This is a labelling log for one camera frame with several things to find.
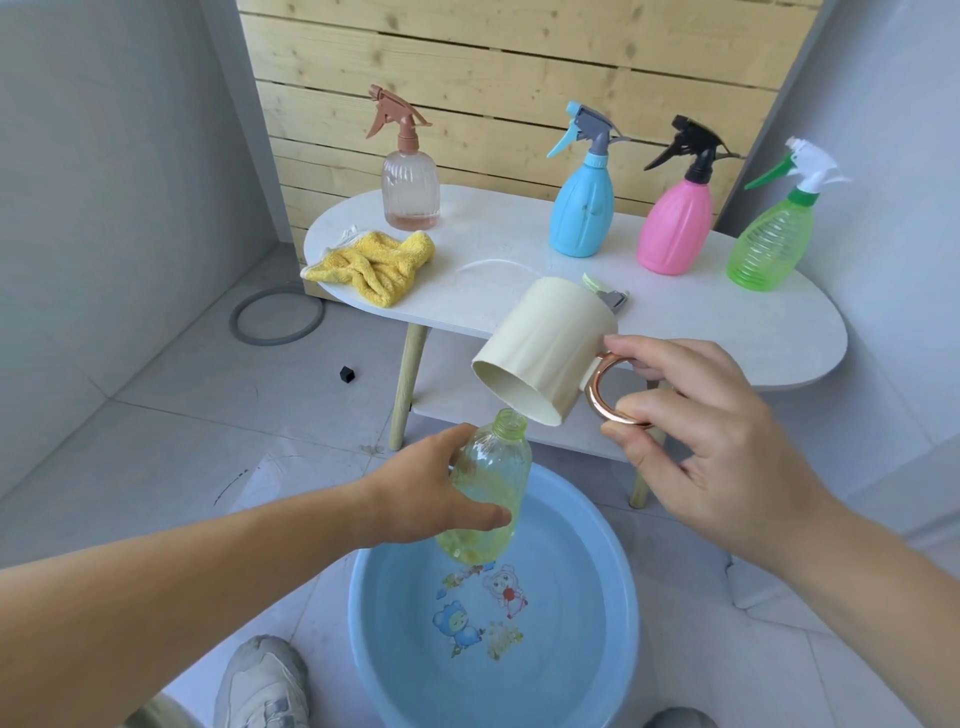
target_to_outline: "gray tile floor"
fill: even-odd
[[[296,275],[292,249],[278,249],[0,500],[0,566],[335,485],[389,456],[402,324],[331,304],[323,325],[294,344],[261,349],[230,337],[239,300]],[[268,299],[243,323],[279,335],[309,320],[313,305]],[[338,378],[344,365],[357,373],[350,385]],[[408,439],[442,426],[412,416]],[[669,705],[699,708],[721,728],[919,725],[839,641],[733,608],[727,554],[658,504],[630,510],[629,466],[544,446],[534,456],[598,505],[634,570],[641,648],[617,726],[640,726]],[[310,668],[316,728],[382,725],[350,657],[352,561],[281,599],[167,691],[210,725],[232,650],[269,632],[292,640]]]

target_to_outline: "green spray bottle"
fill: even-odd
[[[783,161],[745,189],[760,187],[779,177],[802,175],[786,200],[762,213],[736,239],[727,263],[727,276],[752,291],[772,291],[804,257],[813,232],[813,204],[831,182],[851,182],[837,162],[814,144],[791,136]]]

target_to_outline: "lower shelf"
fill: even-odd
[[[449,423],[484,425],[492,422],[497,411],[506,405],[480,382],[470,368],[470,361],[485,343],[472,336],[431,330],[414,388],[413,411]],[[604,376],[602,394],[613,404],[623,395],[645,388],[644,380],[632,370],[612,369]],[[580,397],[566,422],[559,427],[531,422],[527,438],[557,448],[626,462],[623,450],[600,434],[601,423],[587,400]]]

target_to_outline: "blue basin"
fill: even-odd
[[[539,465],[516,536],[464,567],[431,539],[361,551],[353,657],[391,728],[600,728],[639,648],[630,566],[596,507]]]

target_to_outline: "wooden wall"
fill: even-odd
[[[820,0],[238,0],[290,224],[376,189],[370,84],[420,107],[441,182],[552,200],[587,150],[546,153],[575,99],[642,139],[611,150],[619,211],[643,215],[690,158],[643,172],[674,114],[746,155]],[[742,162],[717,162],[717,210]]]

